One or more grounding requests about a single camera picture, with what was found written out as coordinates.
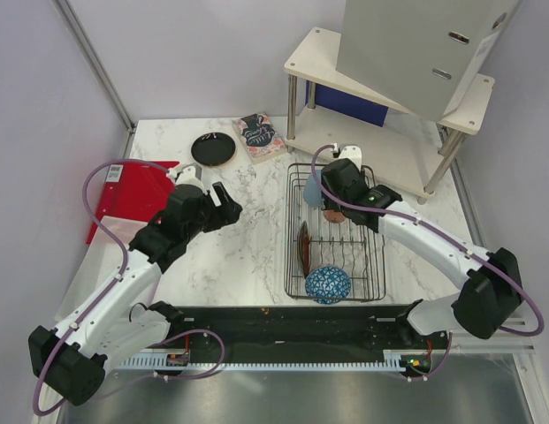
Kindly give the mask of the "pink ceramic mug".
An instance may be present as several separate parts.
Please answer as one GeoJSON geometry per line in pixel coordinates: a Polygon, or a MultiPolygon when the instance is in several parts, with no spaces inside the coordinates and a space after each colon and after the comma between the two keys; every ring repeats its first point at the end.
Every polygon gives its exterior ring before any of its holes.
{"type": "Polygon", "coordinates": [[[330,223],[342,223],[346,220],[346,217],[336,210],[326,209],[323,211],[324,218],[330,223]]]}

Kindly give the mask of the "black plate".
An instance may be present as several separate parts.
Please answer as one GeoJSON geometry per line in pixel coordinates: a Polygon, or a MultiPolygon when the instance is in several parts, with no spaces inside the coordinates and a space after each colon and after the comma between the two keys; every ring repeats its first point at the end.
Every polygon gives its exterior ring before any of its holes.
{"type": "Polygon", "coordinates": [[[235,155],[234,139],[224,132],[208,132],[192,144],[190,153],[200,165],[217,167],[228,163],[235,155]]]}

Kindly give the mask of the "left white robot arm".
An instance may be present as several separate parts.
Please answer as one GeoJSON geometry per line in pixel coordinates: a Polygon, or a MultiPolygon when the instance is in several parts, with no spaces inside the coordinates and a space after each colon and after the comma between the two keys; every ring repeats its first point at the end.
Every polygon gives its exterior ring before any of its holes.
{"type": "Polygon", "coordinates": [[[86,403],[120,362],[161,342],[175,347],[185,337],[179,310],[163,301],[138,321],[126,318],[137,297],[158,282],[200,233],[237,223],[242,207],[222,183],[206,191],[195,180],[178,184],[166,206],[136,232],[126,265],[117,267],[72,314],[53,329],[37,327],[28,338],[30,360],[40,384],[64,400],[86,403]]]}

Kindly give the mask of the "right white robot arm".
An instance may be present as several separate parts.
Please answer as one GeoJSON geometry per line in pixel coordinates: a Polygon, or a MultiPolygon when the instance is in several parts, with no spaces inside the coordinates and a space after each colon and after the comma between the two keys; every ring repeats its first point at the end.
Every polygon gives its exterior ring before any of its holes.
{"type": "Polygon", "coordinates": [[[490,252],[441,230],[393,189],[369,186],[349,159],[325,165],[314,180],[326,208],[404,245],[457,289],[454,295],[420,299],[408,306],[395,331],[402,345],[417,347],[428,335],[452,329],[486,340],[522,304],[517,259],[507,249],[490,252]]]}

